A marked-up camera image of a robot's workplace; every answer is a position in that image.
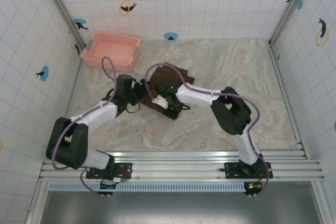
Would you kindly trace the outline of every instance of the metal rail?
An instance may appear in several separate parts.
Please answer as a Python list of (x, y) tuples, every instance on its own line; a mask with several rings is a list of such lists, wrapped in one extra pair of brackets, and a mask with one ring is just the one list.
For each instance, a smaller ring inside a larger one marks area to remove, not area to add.
[(270, 40), (271, 46), (275, 45), (277, 41), (279, 40), (283, 30), (287, 26), (289, 19), (293, 15), (294, 11), (296, 10), (297, 6), (299, 5), (301, 0), (290, 0), (289, 6), (286, 9), (284, 15), (282, 16), (280, 23), (277, 26), (277, 29), (272, 35), (272, 39)]
[(84, 47), (85, 47), (85, 43), (84, 43), (82, 37), (80, 36), (77, 28), (75, 27), (75, 24), (72, 21), (72, 18), (70, 17), (67, 9), (65, 8), (62, 0), (53, 0), (53, 1), (54, 1), (54, 4), (55, 4), (57, 10), (59, 11), (61, 17), (63, 18), (64, 22), (66, 23), (67, 27), (69, 28), (70, 33), (72, 34), (76, 45), (78, 46), (80, 51), (83, 51)]
[[(243, 182), (226, 179), (219, 171), (224, 162), (238, 161), (238, 152), (117, 152), (109, 153), (116, 162), (133, 163), (132, 178), (128, 182)], [(318, 160), (306, 160), (303, 151), (264, 151), (271, 162), (274, 178), (270, 182), (319, 181), (324, 175)], [(40, 180), (73, 181), (81, 170), (54, 170), (45, 161)]]

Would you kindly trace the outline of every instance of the plastic basket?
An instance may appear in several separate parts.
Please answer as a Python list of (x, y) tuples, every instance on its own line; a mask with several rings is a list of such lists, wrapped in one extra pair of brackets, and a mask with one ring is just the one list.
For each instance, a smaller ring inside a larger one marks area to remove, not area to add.
[[(116, 71), (131, 72), (140, 53), (140, 38), (120, 34), (96, 32), (83, 50), (81, 57), (90, 66), (101, 68), (101, 59), (108, 56)], [(112, 69), (108, 61), (106, 69)]]

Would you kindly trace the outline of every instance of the purple cable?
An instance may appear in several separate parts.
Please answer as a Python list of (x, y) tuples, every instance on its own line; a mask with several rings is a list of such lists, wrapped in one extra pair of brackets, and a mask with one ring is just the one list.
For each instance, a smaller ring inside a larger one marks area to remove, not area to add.
[[(109, 74), (107, 74), (107, 72), (106, 72), (106, 70), (105, 70), (105, 67), (104, 67), (104, 60), (105, 60), (105, 59), (107, 59), (107, 60), (110, 62), (111, 66), (112, 66), (114, 79), (113, 79)], [(111, 60), (108, 56), (104, 56), (104, 57), (102, 58), (102, 60), (101, 60), (101, 66), (102, 66), (104, 72), (107, 74), (107, 76), (108, 76), (109, 78), (111, 78), (113, 81), (117, 79), (116, 69), (114, 68), (114, 64), (113, 64), (112, 60)], [(57, 143), (56, 143), (56, 145), (55, 145), (55, 148), (54, 148), (54, 152), (52, 153), (53, 155), (52, 155), (52, 157), (51, 157), (51, 164), (52, 164), (52, 166), (53, 166), (53, 168), (54, 168), (55, 170), (64, 170), (64, 169), (66, 169), (66, 168), (69, 167), (69, 166), (57, 167), (56, 164), (55, 164), (56, 153), (57, 153), (57, 151), (58, 151), (58, 147), (59, 147), (59, 145), (60, 145), (60, 143), (61, 143), (63, 137), (65, 136), (65, 133), (67, 133), (67, 131), (68, 131), (68, 130), (69, 130), (75, 123), (77, 123), (77, 122), (80, 121), (81, 119), (85, 118), (87, 115), (91, 114), (93, 111), (96, 111), (97, 109), (106, 106), (106, 105), (112, 100), (112, 98), (114, 97), (114, 94), (115, 94), (116, 90), (117, 90), (117, 83), (114, 82), (114, 89), (113, 89), (113, 91), (112, 91), (112, 93), (111, 93), (111, 97), (110, 97), (109, 100), (107, 100), (102, 106), (96, 106), (96, 107), (92, 108), (91, 110), (87, 111), (86, 113), (84, 113), (82, 116), (76, 118), (75, 120), (73, 120), (73, 121), (72, 121), (72, 122), (71, 122), (71, 123), (70, 123), (70, 124), (63, 130), (63, 131), (62, 131), (62, 134), (61, 134), (61, 135), (59, 136), (59, 138), (58, 138), (58, 141), (57, 141)]]
[(180, 76), (181, 78), (181, 81), (182, 83), (191, 91), (195, 91), (195, 92), (198, 92), (198, 93), (202, 93), (202, 94), (210, 94), (210, 95), (221, 95), (221, 96), (225, 96), (225, 97), (236, 97), (236, 98), (239, 98), (239, 99), (242, 99), (244, 101), (247, 101), (249, 104), (251, 104), (255, 110), (257, 111), (257, 118), (254, 120), (254, 122), (250, 125), (250, 127), (247, 129), (247, 136), (248, 136), (248, 141), (251, 145), (251, 148), (253, 150), (253, 152), (256, 154), (256, 156), (258, 158), (260, 158), (260, 160), (263, 162), (263, 164), (265, 165), (266, 167), (266, 181), (265, 181), (265, 184), (263, 186), (263, 188), (261, 189), (261, 191), (257, 194), (257, 195), (260, 195), (266, 188), (267, 184), (268, 184), (268, 179), (269, 179), (269, 171), (268, 171), (268, 166), (265, 162), (265, 160), (257, 153), (256, 151), (256, 148), (252, 142), (252, 139), (251, 139), (251, 136), (250, 136), (250, 131), (252, 129), (252, 127), (259, 121), (260, 119), (260, 110), (258, 108), (258, 106), (253, 102), (251, 101), (250, 99), (246, 98), (246, 97), (242, 97), (240, 95), (237, 95), (237, 94), (230, 94), (230, 93), (211, 93), (211, 92), (207, 92), (207, 91), (203, 91), (203, 90), (198, 90), (198, 89), (194, 89), (194, 88), (191, 88), (188, 86), (188, 84), (185, 82), (183, 76), (181, 75), (181, 73), (178, 71), (178, 69), (170, 64), (167, 64), (167, 63), (158, 63), (158, 64), (154, 64), (152, 65), (146, 72), (146, 75), (145, 75), (145, 86), (146, 86), (146, 89), (148, 91), (148, 94), (150, 95), (150, 97), (152, 98), (152, 101), (154, 100), (154, 97), (149, 89), (149, 86), (148, 86), (148, 83), (147, 83), (147, 76), (148, 76), (148, 73), (149, 71), (152, 69), (152, 68), (155, 68), (155, 67), (158, 67), (158, 66), (167, 66), (167, 67), (170, 67), (172, 68), (173, 70), (176, 71), (176, 73)]

